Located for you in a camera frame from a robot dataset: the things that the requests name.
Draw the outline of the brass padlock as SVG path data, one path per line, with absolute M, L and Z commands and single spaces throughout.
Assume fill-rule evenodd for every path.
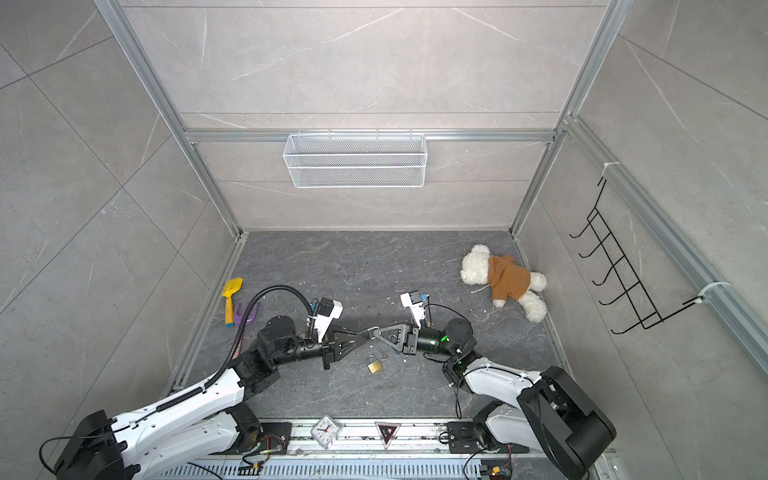
M 383 369 L 383 365 L 374 355 L 369 355 L 367 357 L 367 368 L 371 374 L 376 374 Z

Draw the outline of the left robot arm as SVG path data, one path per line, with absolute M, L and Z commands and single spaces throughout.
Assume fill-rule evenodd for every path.
M 308 315 L 308 333 L 300 335 L 293 319 L 267 321 L 247 349 L 240 324 L 223 365 L 212 375 L 165 399 L 113 417 L 97 411 L 84 418 L 54 463 L 43 468 L 58 479 L 146 479 L 214 453 L 248 453 L 261 435 L 261 423 L 247 402 L 279 378 L 279 365 L 320 358 L 333 362 L 367 340 L 363 331 L 335 326 L 343 307 L 322 298 L 309 302 L 297 289 L 270 286 L 246 305 L 251 313 L 269 293 L 295 296 Z

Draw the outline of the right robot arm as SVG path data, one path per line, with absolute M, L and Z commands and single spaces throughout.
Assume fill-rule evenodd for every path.
M 444 355 L 443 374 L 457 392 L 492 398 L 473 419 L 483 448 L 537 449 L 566 478 L 586 479 L 616 439 L 613 423 L 564 369 L 521 370 L 480 355 L 466 319 L 454 318 L 441 330 L 405 323 L 373 327 L 367 336 L 407 355 Z

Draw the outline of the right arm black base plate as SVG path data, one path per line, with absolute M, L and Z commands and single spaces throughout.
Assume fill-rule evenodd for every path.
M 529 453 L 530 448 L 515 444 L 502 444 L 495 440 L 484 426 L 469 421 L 449 422 L 438 435 L 438 441 L 447 445 L 452 454 L 472 454 L 480 451 Z

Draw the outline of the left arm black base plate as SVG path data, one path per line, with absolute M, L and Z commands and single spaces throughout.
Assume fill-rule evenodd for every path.
M 266 422 L 245 433 L 239 432 L 234 443 L 215 455 L 283 454 L 290 443 L 293 424 L 291 422 Z

